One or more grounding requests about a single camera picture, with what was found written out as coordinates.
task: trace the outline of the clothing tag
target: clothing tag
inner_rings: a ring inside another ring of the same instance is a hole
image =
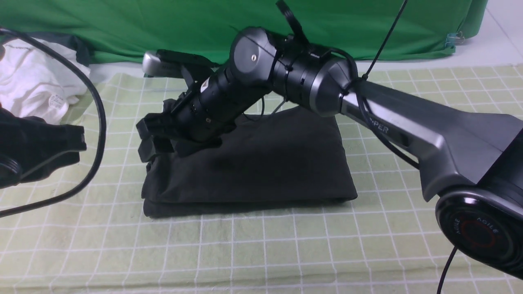
[[[49,106],[55,109],[61,109],[65,104],[65,99],[58,96],[57,94],[53,94],[49,98]]]

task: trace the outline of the black strap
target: black strap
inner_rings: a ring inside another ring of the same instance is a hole
[[[283,0],[279,0],[278,2],[276,2],[276,6],[278,6],[281,13],[285,16],[285,19],[287,20],[289,26],[294,32],[294,37],[300,43],[302,43],[302,45],[308,46],[310,42],[303,33],[303,28],[301,27],[300,22],[296,19],[296,16],[294,16],[289,6],[287,6],[287,4]]]

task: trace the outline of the white floor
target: white floor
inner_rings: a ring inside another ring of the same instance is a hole
[[[453,66],[488,66],[523,63],[523,1],[490,0],[479,34],[458,46],[448,58],[429,61],[379,62],[375,70],[419,69]],[[369,62],[359,62],[366,70]],[[143,76],[138,63],[94,64],[91,66],[93,82],[103,82],[115,73],[125,72]]]

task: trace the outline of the green grid mat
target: green grid mat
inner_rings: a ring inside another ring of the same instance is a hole
[[[371,81],[466,111],[523,118],[523,66],[374,72]],[[366,128],[338,116],[358,199],[337,208],[151,220],[140,197],[137,121],[186,89],[181,80],[118,74],[98,85],[108,117],[104,161],[78,196],[0,219],[0,292],[435,293],[452,246],[416,170]],[[2,208],[75,186],[94,159],[90,97],[67,121],[86,128],[81,162],[0,191]],[[281,102],[266,97],[266,113]],[[285,104],[284,108],[294,107]],[[256,114],[261,103],[248,113]],[[458,253],[445,294],[518,293],[523,282]]]

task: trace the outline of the robotic arm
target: robotic arm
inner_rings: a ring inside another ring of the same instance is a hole
[[[141,160],[219,147],[239,115],[275,92],[320,116],[348,116],[416,157],[424,199],[440,196],[436,217],[446,237],[472,258],[523,279],[523,121],[357,80],[350,56],[309,43],[297,21],[289,23],[294,35],[240,31],[215,72],[182,65],[188,90],[137,125]],[[347,91],[351,84],[357,86]],[[370,124],[358,95],[366,98]]]

